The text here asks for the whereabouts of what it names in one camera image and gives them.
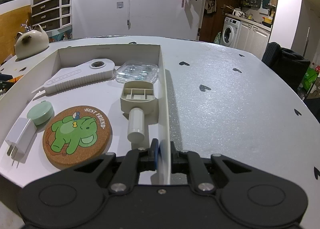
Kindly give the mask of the white shallow cardboard box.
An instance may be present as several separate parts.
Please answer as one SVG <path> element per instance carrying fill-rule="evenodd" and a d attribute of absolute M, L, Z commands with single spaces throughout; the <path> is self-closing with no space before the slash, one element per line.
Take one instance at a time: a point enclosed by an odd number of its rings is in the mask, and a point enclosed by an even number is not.
<path fill-rule="evenodd" d="M 42 86 L 59 70 L 75 67 L 93 59 L 110 59 L 115 63 L 113 78 L 76 87 L 54 94 L 33 90 Z M 140 61 L 158 66 L 158 79 L 153 84 L 157 100 L 155 111 L 145 116 L 145 139 L 133 144 L 127 139 L 129 115 L 120 107 L 120 96 L 125 83 L 116 81 L 116 70 L 127 61 Z M 42 101 L 48 101 L 54 108 L 54 115 L 42 125 L 36 126 L 37 133 L 25 164 L 13 161 L 7 156 L 5 138 L 18 118 L 27 118 L 28 111 Z M 112 142 L 108 151 L 124 156 L 130 150 L 148 148 L 156 138 L 159 142 L 156 171 L 144 172 L 139 181 L 142 184 L 168 184 L 170 182 L 171 157 L 169 135 L 169 111 L 167 82 L 164 60 L 159 45 L 153 44 L 102 44 L 94 46 L 69 47 L 55 50 L 29 70 L 1 98 L 1 175 L 14 184 L 27 184 L 56 173 L 44 153 L 42 137 L 47 124 L 57 114 L 74 106 L 93 106 L 103 111 L 112 127 Z"/>

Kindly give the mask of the mint green round case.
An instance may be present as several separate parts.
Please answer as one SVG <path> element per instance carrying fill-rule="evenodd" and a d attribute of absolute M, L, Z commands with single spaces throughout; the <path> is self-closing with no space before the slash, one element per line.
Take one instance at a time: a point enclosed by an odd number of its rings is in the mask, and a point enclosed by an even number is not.
<path fill-rule="evenodd" d="M 33 106 L 27 113 L 27 118 L 32 120 L 36 126 L 47 122 L 54 115 L 54 108 L 48 101 L 42 101 Z"/>

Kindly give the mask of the white power adapter plug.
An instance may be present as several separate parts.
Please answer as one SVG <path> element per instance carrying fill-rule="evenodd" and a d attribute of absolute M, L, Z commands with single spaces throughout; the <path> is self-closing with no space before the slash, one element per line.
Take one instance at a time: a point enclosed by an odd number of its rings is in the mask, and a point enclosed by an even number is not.
<path fill-rule="evenodd" d="M 18 118 L 10 129 L 5 142 L 7 156 L 13 161 L 25 164 L 37 133 L 37 127 L 29 118 Z"/>

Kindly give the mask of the clear plastic blister pack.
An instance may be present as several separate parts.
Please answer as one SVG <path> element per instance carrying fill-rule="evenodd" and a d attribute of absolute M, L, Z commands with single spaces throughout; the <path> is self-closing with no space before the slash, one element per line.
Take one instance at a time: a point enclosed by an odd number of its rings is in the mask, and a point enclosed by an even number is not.
<path fill-rule="evenodd" d="M 116 70 L 116 81 L 148 81 L 155 83 L 158 79 L 158 66 L 140 61 L 127 61 Z"/>

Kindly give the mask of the white washing machine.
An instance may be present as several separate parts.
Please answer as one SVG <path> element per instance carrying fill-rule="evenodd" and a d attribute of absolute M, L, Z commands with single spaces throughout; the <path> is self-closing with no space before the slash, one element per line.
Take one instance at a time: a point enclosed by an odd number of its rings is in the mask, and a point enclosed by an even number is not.
<path fill-rule="evenodd" d="M 220 44 L 230 48 L 236 48 L 239 39 L 241 22 L 231 17 L 225 17 Z"/>

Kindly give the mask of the white kitchen cabinets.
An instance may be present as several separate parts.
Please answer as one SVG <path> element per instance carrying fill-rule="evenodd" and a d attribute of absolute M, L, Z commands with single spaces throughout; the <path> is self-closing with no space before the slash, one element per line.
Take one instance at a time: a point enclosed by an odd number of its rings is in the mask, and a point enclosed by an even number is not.
<path fill-rule="evenodd" d="M 270 30 L 260 24 L 241 21 L 236 49 L 247 51 L 262 59 L 270 38 Z"/>

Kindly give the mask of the cream cat-shaped ceramic pot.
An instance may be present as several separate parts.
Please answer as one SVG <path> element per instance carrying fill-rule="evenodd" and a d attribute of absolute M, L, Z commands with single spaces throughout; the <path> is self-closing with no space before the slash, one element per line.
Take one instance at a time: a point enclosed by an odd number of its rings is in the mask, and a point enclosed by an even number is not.
<path fill-rule="evenodd" d="M 16 34 L 14 45 L 17 59 L 22 60 L 43 52 L 49 47 L 49 38 L 43 28 L 36 24 L 34 29 Z"/>

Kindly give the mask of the white drawer cabinet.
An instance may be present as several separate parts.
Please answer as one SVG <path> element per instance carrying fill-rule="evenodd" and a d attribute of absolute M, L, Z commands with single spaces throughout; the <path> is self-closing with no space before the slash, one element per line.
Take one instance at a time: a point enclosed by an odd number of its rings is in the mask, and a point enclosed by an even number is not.
<path fill-rule="evenodd" d="M 72 29 L 72 0 L 45 0 L 31 6 L 31 25 L 49 37 Z"/>

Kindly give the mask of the white wall socket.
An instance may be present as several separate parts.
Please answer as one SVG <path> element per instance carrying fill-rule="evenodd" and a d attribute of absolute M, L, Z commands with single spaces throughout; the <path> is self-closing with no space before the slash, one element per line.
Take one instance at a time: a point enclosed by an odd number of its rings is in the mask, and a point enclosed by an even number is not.
<path fill-rule="evenodd" d="M 123 3 L 123 2 L 117 2 L 117 8 L 118 8 L 118 9 L 123 8 L 123 6 L 124 6 L 124 3 Z"/>

